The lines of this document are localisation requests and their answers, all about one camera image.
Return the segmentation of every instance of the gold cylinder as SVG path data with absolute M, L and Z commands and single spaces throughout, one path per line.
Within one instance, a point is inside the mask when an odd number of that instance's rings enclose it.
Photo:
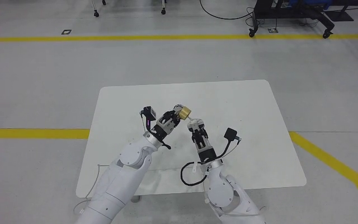
M 185 120 L 190 115 L 190 113 L 191 110 L 184 106 L 183 109 L 181 109 L 181 111 L 179 112 L 179 117 L 180 119 Z

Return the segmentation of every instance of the black wire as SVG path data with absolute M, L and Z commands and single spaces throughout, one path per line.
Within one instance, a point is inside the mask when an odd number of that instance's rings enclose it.
M 348 10 L 358 10 L 358 8 L 348 8 L 345 11 L 348 11 Z M 330 10 L 330 11 L 325 11 L 325 12 L 339 12 L 339 11 L 341 11 L 341 10 Z
M 215 158 L 216 160 L 219 159 L 219 158 L 221 158 L 221 157 L 223 157 L 223 156 L 225 155 L 225 153 L 227 152 L 227 150 L 228 150 L 228 148 L 229 148 L 229 146 L 230 146 L 230 143 L 231 143 L 231 141 L 228 141 L 228 144 L 226 145 L 224 152 L 223 152 L 220 156 L 217 156 L 217 157 Z
M 204 8 L 204 6 L 203 6 L 202 3 L 201 3 L 201 0 L 199 0 L 199 2 L 200 2 L 200 5 L 201 5 L 202 10 L 204 10 L 204 12 L 206 12 L 207 14 L 209 14 L 209 15 L 215 17 L 215 18 L 219 18 L 219 19 L 221 19 L 221 20 L 239 20 L 240 18 L 245 18 L 246 16 L 249 16 L 250 14 L 252 14 L 252 12 L 251 12 L 251 13 L 247 13 L 246 15 L 241 16 L 241 17 L 237 17 L 237 18 L 223 18 L 223 17 L 219 17 L 219 16 L 214 16 L 213 14 L 211 14 L 210 12 L 208 12 L 208 11 Z
M 200 181 L 195 182 L 195 183 L 192 183 L 192 184 L 188 184 L 188 183 L 185 182 L 185 180 L 183 179 L 183 171 L 184 171 L 184 169 L 185 169 L 188 165 L 190 165 L 190 164 L 194 164 L 194 162 L 188 162 L 187 164 L 185 164 L 185 165 L 181 168 L 181 170 L 180 170 L 180 179 L 181 179 L 181 181 L 183 182 L 183 184 L 185 184 L 185 185 L 187 185 L 187 186 L 195 186 L 195 185 L 201 184 L 202 182 L 204 182 L 204 180 L 206 179 L 206 177 L 208 177 L 206 174 L 205 174 L 204 178 L 202 178 Z

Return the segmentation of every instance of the yellow stripe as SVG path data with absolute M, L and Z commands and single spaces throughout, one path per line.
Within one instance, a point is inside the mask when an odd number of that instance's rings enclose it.
M 290 132 L 290 137 L 294 143 L 311 153 L 314 157 L 324 162 L 330 168 L 339 172 L 342 176 L 352 181 L 358 188 L 358 172 L 345 165 L 343 162 L 331 156 L 318 146 L 310 143 L 307 139 L 295 132 Z
M 0 129 L 0 138 L 16 139 L 87 139 L 89 129 Z M 295 132 L 290 132 L 291 140 L 318 158 L 358 187 L 358 173 L 318 146 Z
M 321 34 L 188 34 L 188 35 L 139 35 L 139 36 L 28 36 L 2 37 L 0 42 L 59 42 L 59 41 L 124 41 L 124 40 L 303 40 L 323 39 Z M 333 34 L 329 39 L 358 39 L 358 34 Z
M 0 129 L 0 138 L 87 139 L 89 129 Z

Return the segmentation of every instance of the white table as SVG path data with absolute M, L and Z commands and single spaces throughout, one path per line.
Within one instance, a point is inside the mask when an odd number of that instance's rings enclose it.
M 242 138 L 224 158 L 227 173 L 245 189 L 303 186 L 306 177 L 282 119 L 270 85 L 265 80 L 203 82 L 146 86 L 104 87 L 100 91 L 89 133 L 76 194 L 85 197 L 97 175 L 97 164 L 109 164 L 128 143 L 144 133 L 139 111 L 152 106 L 159 118 L 174 105 L 192 110 L 201 118 L 216 154 L 222 153 L 231 127 Z M 164 140 L 171 150 L 159 148 L 135 195 L 203 192 L 202 185 L 185 186 L 180 168 L 198 161 L 188 120 Z M 198 181 L 202 174 L 186 168 L 184 179 Z

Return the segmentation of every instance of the gray floor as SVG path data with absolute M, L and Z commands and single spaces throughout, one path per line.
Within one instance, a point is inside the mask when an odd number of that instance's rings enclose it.
M 237 16 L 255 1 L 203 1 Z M 198 1 L 0 1 L 1 36 L 247 34 L 243 20 L 207 16 Z M 355 22 L 334 33 L 356 33 Z M 267 20 L 258 33 L 267 34 Z M 324 28 L 279 21 L 283 34 Z M 0 128 L 90 128 L 104 86 L 269 81 L 288 130 L 358 170 L 358 40 L 195 40 L 0 43 Z M 72 223 L 85 140 L 0 139 L 0 223 Z M 249 190 L 267 223 L 356 223 L 357 188 L 295 146 L 307 185 Z M 151 195 L 114 223 L 219 223 L 201 193 Z

